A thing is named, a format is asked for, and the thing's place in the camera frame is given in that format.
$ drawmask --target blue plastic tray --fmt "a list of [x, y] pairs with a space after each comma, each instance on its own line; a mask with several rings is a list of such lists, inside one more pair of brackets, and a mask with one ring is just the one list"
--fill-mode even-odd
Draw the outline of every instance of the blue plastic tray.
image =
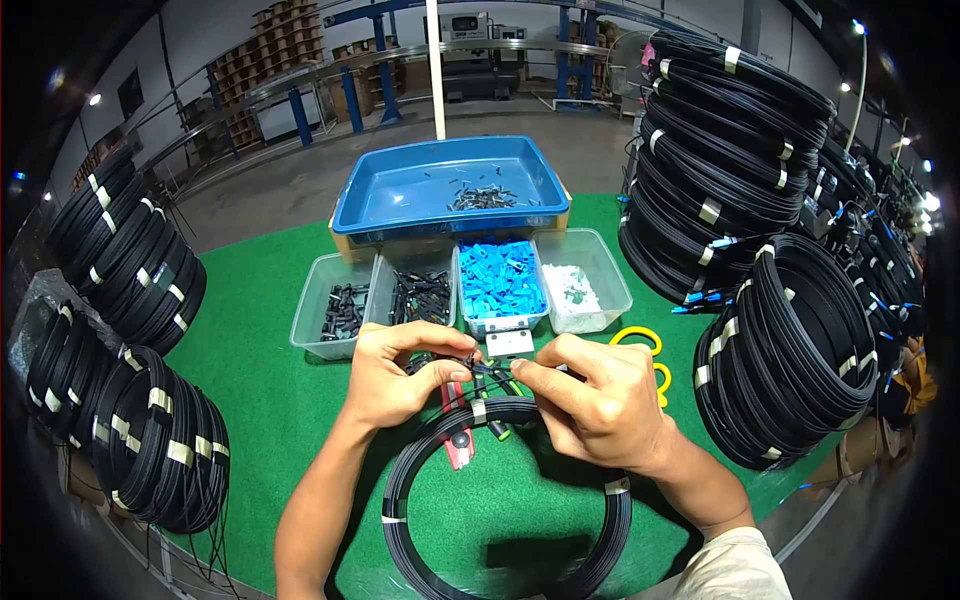
[[[464, 180], [471, 189], [503, 185], [516, 194], [516, 206], [447, 210]], [[333, 231], [369, 244], [460, 231], [542, 228], [569, 206], [557, 174], [526, 135], [458, 137], [360, 156], [333, 215]]]

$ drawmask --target white shirt sleeve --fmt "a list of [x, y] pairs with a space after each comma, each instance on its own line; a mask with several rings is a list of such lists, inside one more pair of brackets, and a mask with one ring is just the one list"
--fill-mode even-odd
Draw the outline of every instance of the white shirt sleeve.
[[704, 544], [686, 564], [675, 598], [789, 600], [790, 589], [763, 534], [737, 527]]

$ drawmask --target yellow scissors handle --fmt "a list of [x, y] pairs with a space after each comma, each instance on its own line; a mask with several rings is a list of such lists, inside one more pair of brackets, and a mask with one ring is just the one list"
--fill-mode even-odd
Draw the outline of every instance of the yellow scissors handle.
[[657, 388], [657, 400], [660, 402], [660, 408], [666, 408], [666, 396], [663, 393], [670, 387], [673, 375], [670, 374], [670, 370], [663, 363], [654, 363], [654, 371], [663, 373], [663, 383]]
[[654, 346], [650, 350], [650, 353], [653, 354], [654, 356], [657, 356], [658, 354], [660, 354], [660, 351], [663, 349], [663, 342], [660, 341], [659, 335], [654, 333], [652, 329], [648, 329], [646, 327], [640, 327], [637, 325], [632, 327], [625, 327], [620, 331], [618, 331], [617, 334], [613, 336], [613, 339], [610, 340], [610, 345], [616, 346], [623, 340], [623, 338], [627, 337], [628, 335], [642, 335], [644, 337], [647, 337], [653, 340]]

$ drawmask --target green carpet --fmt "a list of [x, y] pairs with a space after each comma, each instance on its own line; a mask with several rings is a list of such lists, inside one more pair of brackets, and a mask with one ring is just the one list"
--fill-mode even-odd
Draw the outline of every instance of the green carpet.
[[[690, 376], [694, 345], [710, 317], [672, 315], [671, 303], [630, 269], [616, 242], [620, 204], [614, 196], [578, 195], [574, 201], [569, 226], [601, 233], [634, 297], [618, 322], [586, 337], [607, 342], [633, 324], [658, 332], [658, 360], [673, 373], [666, 411], [687, 437], [740, 477], [760, 521], [834, 444], [821, 444], [813, 456], [778, 472], [750, 471], [726, 460], [701, 423]], [[229, 574], [270, 593], [276, 592], [276, 524], [347, 390], [349, 362], [324, 363], [288, 342], [307, 271], [317, 256], [330, 252], [336, 250], [322, 222], [204, 254], [203, 307], [167, 356], [170, 367], [203, 388], [227, 421]], [[462, 318], [458, 326], [463, 328]], [[537, 347], [552, 337], [544, 319], [535, 331]], [[349, 547], [335, 573], [347, 599], [418, 597], [394, 566], [380, 525], [383, 487], [409, 429], [381, 432], [365, 464], [357, 494], [365, 508], [354, 510]], [[455, 587], [491, 598], [532, 595], [540, 589], [538, 580], [555, 579], [595, 541], [604, 512], [599, 482], [590, 467], [554, 454], [542, 431], [503, 443], [482, 430], [474, 438], [477, 455], [463, 471], [454, 472], [441, 451], [424, 465], [410, 492], [411, 535], [426, 563]], [[634, 491], [630, 538], [600, 588], [604, 597], [622, 597], [679, 572], [700, 544], [651, 482], [635, 478]], [[195, 542], [203, 557], [208, 540], [197, 536]]]

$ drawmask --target hand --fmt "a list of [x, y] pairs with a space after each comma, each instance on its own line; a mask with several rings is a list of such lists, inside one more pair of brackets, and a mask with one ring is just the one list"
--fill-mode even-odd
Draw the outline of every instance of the hand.
[[[555, 369], [564, 364], [587, 381]], [[643, 474], [669, 455], [675, 428], [657, 402], [653, 358], [643, 344], [608, 346], [565, 333], [536, 362], [518, 359], [510, 368], [534, 391], [561, 454]]]
[[466, 358], [479, 354], [476, 344], [456, 329], [423, 321], [393, 327], [365, 324], [357, 335], [341, 415], [370, 431], [400, 425], [423, 408], [436, 388], [472, 378], [466, 367], [452, 360], [432, 361], [408, 376], [400, 365], [410, 360], [413, 351]]

